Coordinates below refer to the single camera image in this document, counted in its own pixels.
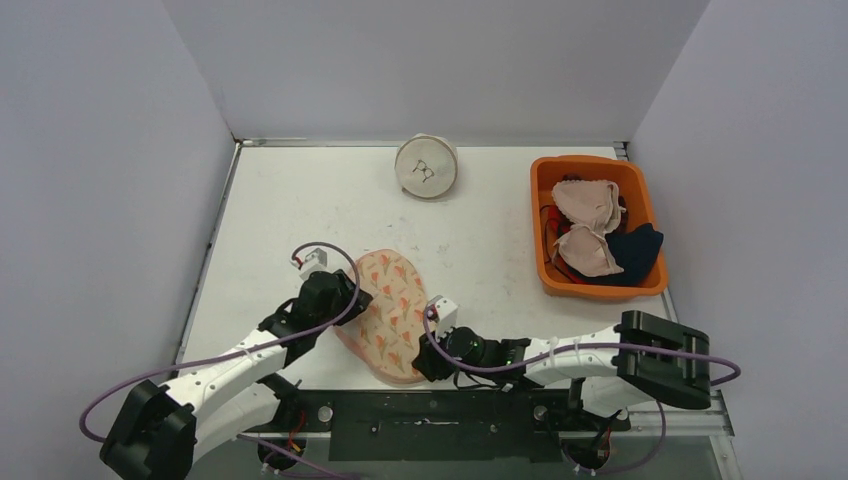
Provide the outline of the floral mesh laundry bag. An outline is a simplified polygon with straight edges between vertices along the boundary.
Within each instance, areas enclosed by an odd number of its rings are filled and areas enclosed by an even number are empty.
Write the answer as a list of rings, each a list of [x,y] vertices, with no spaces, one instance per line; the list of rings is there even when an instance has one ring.
[[[400,253],[382,249],[355,261],[362,290],[372,297],[358,317],[337,327],[337,338],[380,380],[418,384],[425,377],[412,365],[420,353],[428,295],[418,270]]]

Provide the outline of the beige pink lace bra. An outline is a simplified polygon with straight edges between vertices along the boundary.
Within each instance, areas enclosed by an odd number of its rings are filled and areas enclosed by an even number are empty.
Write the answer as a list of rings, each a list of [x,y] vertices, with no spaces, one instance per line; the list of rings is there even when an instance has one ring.
[[[571,223],[555,241],[565,264],[588,278],[623,273],[606,240],[626,211],[619,203],[619,186],[609,180],[562,180],[551,193],[554,205]]]

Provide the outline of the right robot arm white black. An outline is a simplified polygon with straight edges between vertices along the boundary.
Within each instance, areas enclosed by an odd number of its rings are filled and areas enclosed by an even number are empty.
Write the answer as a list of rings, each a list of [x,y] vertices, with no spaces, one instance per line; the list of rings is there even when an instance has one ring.
[[[708,336],[642,311],[565,339],[489,340],[455,327],[423,334],[419,344],[412,365],[430,382],[459,372],[518,391],[569,382],[565,414],[580,429],[651,400],[688,410],[711,404]]]

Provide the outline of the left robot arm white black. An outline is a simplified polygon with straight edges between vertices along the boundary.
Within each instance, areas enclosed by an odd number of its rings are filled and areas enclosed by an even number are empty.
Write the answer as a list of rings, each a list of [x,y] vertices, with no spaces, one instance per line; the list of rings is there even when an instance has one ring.
[[[373,297],[342,270],[311,273],[280,305],[215,359],[179,366],[160,385],[129,391],[103,440],[100,460],[122,479],[184,479],[222,443],[267,424],[282,431],[299,405],[281,371],[314,348],[329,327],[365,312]]]

